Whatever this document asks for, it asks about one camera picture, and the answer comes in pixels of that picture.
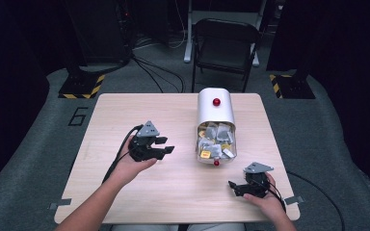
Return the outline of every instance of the table top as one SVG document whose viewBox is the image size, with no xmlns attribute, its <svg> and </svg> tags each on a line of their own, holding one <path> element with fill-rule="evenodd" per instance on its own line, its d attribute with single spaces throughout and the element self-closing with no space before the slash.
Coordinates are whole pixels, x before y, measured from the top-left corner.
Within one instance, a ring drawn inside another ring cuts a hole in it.
<svg viewBox="0 0 370 231">
<path fill-rule="evenodd" d="M 197 159 L 197 93 L 101 94 L 62 197 L 71 203 L 58 207 L 55 221 L 60 223 L 101 185 L 127 133 L 148 120 L 168 138 L 162 147 L 175 149 L 120 191 L 104 223 L 267 220 L 257 207 L 235 196 L 227 182 L 246 184 L 243 169 L 258 162 L 274 168 L 270 173 L 283 198 L 294 194 L 260 96 L 232 93 L 231 101 L 237 157 L 215 167 Z M 298 219 L 298 205 L 288 205 L 287 215 Z"/>
</svg>

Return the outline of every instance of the yellow and black hazard tape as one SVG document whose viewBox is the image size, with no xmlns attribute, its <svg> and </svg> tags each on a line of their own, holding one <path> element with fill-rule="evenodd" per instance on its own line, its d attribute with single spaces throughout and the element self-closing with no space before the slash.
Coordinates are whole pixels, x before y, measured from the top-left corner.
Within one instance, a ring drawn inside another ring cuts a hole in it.
<svg viewBox="0 0 370 231">
<path fill-rule="evenodd" d="M 98 91 L 100 90 L 101 84 L 104 80 L 104 75 L 98 77 L 97 82 L 95 83 L 94 88 L 92 89 L 91 93 L 88 94 L 61 94 L 59 93 L 59 98 L 69 98 L 69 99 L 76 99 L 76 98 L 94 98 Z"/>
<path fill-rule="evenodd" d="M 279 76 L 287 77 L 287 78 L 291 77 L 291 75 L 279 75 Z M 275 91 L 276 97 L 277 98 L 283 98 L 283 95 L 282 95 L 281 90 L 280 90 L 280 86 L 278 85 L 276 75 L 273 75 L 273 74 L 270 75 L 270 80 L 272 81 L 273 90 Z"/>
</svg>

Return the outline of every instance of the red button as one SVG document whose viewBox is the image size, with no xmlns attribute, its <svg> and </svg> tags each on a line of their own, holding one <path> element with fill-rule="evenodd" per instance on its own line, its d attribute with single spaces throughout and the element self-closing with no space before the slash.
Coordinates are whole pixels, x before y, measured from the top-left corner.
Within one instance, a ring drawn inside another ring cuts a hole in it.
<svg viewBox="0 0 370 231">
<path fill-rule="evenodd" d="M 215 99 L 213 100 L 213 105 L 214 105 L 214 106 L 219 106 L 219 105 L 221 105 L 221 100 L 220 100 L 219 98 L 215 98 Z"/>
</svg>

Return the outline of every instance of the white container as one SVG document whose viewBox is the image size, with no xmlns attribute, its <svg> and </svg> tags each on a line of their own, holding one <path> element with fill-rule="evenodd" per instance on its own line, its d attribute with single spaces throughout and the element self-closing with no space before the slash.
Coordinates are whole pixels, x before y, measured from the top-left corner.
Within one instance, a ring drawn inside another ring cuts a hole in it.
<svg viewBox="0 0 370 231">
<path fill-rule="evenodd" d="M 229 91 L 208 88 L 198 95 L 197 156 L 218 166 L 236 158 L 235 122 Z"/>
</svg>

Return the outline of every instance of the black chair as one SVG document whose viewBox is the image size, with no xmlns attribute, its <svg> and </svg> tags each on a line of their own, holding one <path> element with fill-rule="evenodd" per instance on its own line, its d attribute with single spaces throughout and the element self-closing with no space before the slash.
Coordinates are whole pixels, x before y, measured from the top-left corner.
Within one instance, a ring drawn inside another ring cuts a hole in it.
<svg viewBox="0 0 370 231">
<path fill-rule="evenodd" d="M 243 75 L 242 92 L 245 92 L 259 40 L 259 32 L 248 23 L 214 18 L 197 22 L 192 92 L 195 90 L 197 67 L 201 73 L 203 68 L 207 68 Z"/>
</svg>

